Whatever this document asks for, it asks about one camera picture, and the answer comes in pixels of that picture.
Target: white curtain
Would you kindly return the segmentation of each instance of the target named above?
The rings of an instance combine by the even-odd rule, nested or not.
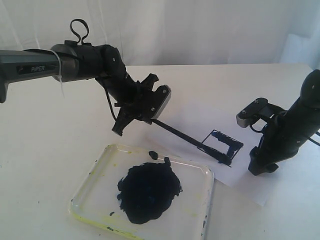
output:
[[[0,49],[76,40],[119,49],[127,65],[303,62],[320,56],[319,0],[0,0]],[[75,28],[84,33],[81,25]]]

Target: clear plastic tray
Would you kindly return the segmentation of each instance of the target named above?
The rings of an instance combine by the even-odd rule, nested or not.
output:
[[[120,209],[118,182],[133,166],[163,163],[164,157],[170,158],[183,192],[158,219],[131,223]],[[161,153],[158,160],[152,160],[149,150],[113,144],[95,162],[71,200],[69,211],[82,222],[134,240],[201,240],[205,237],[213,183],[214,175],[207,166]]]

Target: paper sheet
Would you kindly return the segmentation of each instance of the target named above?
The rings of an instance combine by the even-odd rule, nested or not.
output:
[[[207,165],[214,172],[217,180],[235,188],[257,204],[263,206],[266,203],[277,183],[279,174],[278,171],[275,171],[272,174],[263,173],[259,176],[254,176],[248,171],[249,153],[253,147],[258,145],[262,134],[255,133],[249,128],[238,126],[236,113],[228,114],[210,105],[193,102],[186,104],[174,115],[171,115],[170,118],[160,120],[200,142],[214,129],[242,142],[243,147],[235,155],[231,167],[229,167],[218,163],[216,159],[159,126],[153,127],[148,134],[148,138],[162,145],[171,153],[186,160]],[[206,141],[205,144],[226,153],[224,143]]]

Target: black loop handle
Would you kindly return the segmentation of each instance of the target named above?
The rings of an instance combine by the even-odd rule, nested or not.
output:
[[[73,23],[73,22],[82,23],[82,24],[84,25],[85,29],[86,29],[86,35],[84,35],[84,36],[81,38],[81,36],[79,35],[79,33],[77,33],[77,32],[73,29],[73,27],[72,27],[72,23]],[[81,44],[83,45],[83,44],[84,44],[84,39],[85,39],[86,37],[88,37],[88,35],[89,35],[89,27],[88,27],[88,24],[86,23],[86,21],[83,20],[83,19],[80,19],[80,18],[73,19],[73,20],[70,22],[70,30],[71,30],[71,32],[78,38],[78,41],[77,41],[76,43],[77,43],[77,44],[80,43],[80,40],[81,40]]]

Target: table surface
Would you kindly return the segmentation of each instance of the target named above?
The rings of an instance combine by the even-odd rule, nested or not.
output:
[[[127,71],[140,81],[154,73],[157,86],[170,86],[171,100],[162,113],[167,117],[191,98],[234,115],[257,97],[287,109],[311,69],[238,64],[129,66]],[[111,131],[114,121],[96,81],[64,83],[65,98],[60,87],[51,77],[12,83],[0,105],[0,238],[122,240],[73,219],[68,204],[106,145],[159,150],[146,140],[157,126],[134,121],[119,137]],[[279,168],[264,207],[216,181],[207,239],[319,239],[319,156],[319,148],[308,142]]]

